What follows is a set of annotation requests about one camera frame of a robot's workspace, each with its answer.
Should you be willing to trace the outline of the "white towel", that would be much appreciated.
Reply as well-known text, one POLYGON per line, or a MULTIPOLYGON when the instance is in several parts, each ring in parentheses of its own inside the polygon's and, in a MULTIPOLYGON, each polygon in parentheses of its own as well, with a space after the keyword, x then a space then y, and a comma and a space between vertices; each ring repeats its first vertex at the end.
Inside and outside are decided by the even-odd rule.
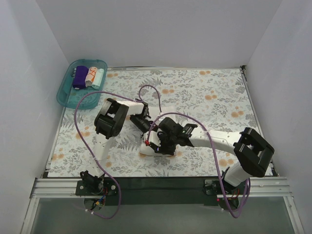
MULTIPOLYGON (((162 108, 167 108, 168 112, 175 112, 176 111, 176 107, 175 106, 164 106, 162 108)), ((157 118, 157 114, 160 112, 158 107, 149 107, 149 115, 151 117, 151 120, 154 121, 157 118)), ((155 153, 155 151, 150 147, 150 146, 146 146, 145 142, 141 143, 140 146, 140 153, 143 155, 147 155, 147 156, 170 156, 170 155, 162 155, 162 154, 158 154, 155 153)))

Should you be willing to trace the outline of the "purple towel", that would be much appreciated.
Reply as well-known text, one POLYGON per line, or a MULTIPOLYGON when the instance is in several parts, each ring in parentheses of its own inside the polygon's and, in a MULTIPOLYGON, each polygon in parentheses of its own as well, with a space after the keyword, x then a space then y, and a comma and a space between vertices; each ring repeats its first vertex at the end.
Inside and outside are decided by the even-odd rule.
POLYGON ((77 66, 76 67, 76 72, 73 80, 73 88, 74 89, 85 89, 86 88, 86 83, 85 79, 88 74, 89 68, 86 66, 77 66))

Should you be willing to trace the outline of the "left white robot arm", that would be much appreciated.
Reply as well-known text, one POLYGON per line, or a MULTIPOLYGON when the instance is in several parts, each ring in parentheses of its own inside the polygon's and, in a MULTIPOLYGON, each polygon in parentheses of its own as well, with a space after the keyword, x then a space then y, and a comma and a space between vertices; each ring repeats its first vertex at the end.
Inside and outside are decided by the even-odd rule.
POLYGON ((95 118, 94 126, 96 142, 92 150, 94 162, 80 173, 83 186, 93 195, 98 195, 104 188, 104 174, 101 169, 107 157, 113 140, 117 137, 127 117, 143 133, 151 126, 148 104, 145 102, 116 101, 107 99, 95 118))

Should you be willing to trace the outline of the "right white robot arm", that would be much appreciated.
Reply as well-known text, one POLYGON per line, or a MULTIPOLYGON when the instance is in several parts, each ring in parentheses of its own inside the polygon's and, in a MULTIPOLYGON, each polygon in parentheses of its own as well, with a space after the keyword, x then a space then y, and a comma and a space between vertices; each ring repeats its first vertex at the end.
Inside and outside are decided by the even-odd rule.
POLYGON ((181 126, 166 117, 158 125, 158 143, 149 145, 156 154, 173 155, 176 146, 207 147, 233 154, 238 162, 221 174, 220 187, 227 194, 250 177, 264 177, 274 148, 253 128, 241 132, 204 131, 196 124, 181 126))

